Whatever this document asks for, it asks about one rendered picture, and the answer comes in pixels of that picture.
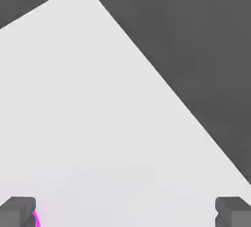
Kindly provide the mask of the small magenta cube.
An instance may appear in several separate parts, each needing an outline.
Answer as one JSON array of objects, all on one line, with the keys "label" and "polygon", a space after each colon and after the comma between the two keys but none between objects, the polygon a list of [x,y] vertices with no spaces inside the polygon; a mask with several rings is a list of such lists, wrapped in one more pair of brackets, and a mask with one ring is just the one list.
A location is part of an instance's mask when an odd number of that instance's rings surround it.
[{"label": "small magenta cube", "polygon": [[34,227],[41,227],[41,224],[40,224],[40,221],[39,221],[39,218],[38,218],[38,215],[37,215],[36,211],[33,211],[32,215],[33,215],[33,218],[34,218],[34,221],[35,221],[35,226]]}]

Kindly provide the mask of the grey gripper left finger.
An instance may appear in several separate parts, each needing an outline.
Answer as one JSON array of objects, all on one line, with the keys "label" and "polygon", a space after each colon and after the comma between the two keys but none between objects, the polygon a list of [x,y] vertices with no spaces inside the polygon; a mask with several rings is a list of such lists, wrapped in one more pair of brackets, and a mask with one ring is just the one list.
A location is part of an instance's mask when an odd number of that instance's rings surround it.
[{"label": "grey gripper left finger", "polygon": [[11,197],[0,206],[0,227],[36,227],[34,197]]}]

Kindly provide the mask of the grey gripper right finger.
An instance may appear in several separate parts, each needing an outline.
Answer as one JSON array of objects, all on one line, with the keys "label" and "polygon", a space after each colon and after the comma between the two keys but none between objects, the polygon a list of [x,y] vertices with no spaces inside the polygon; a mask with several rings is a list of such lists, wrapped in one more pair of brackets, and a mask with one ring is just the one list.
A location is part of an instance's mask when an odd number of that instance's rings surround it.
[{"label": "grey gripper right finger", "polygon": [[218,197],[215,227],[251,227],[251,205],[241,197]]}]

